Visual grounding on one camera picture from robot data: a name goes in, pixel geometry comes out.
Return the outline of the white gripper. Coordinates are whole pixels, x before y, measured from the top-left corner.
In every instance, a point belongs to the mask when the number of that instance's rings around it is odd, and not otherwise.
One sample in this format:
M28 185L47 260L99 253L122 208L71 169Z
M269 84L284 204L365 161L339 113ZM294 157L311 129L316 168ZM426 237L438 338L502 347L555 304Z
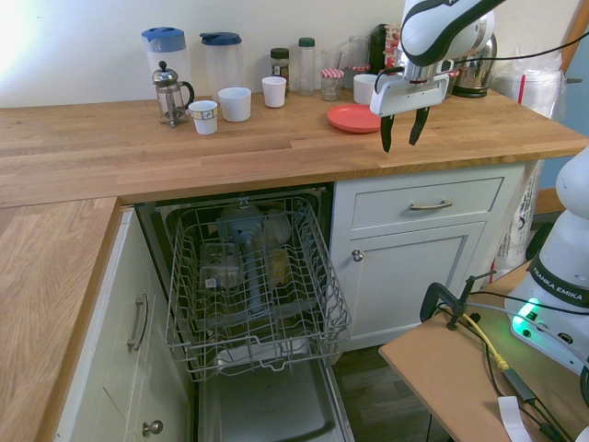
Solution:
M416 145L427 122L429 107L445 99L448 85L448 74L436 75L425 83L411 83L403 74L380 76L375 81L369 108L373 114L382 117L380 136L386 153L392 145L394 115L416 110L409 139L411 145Z

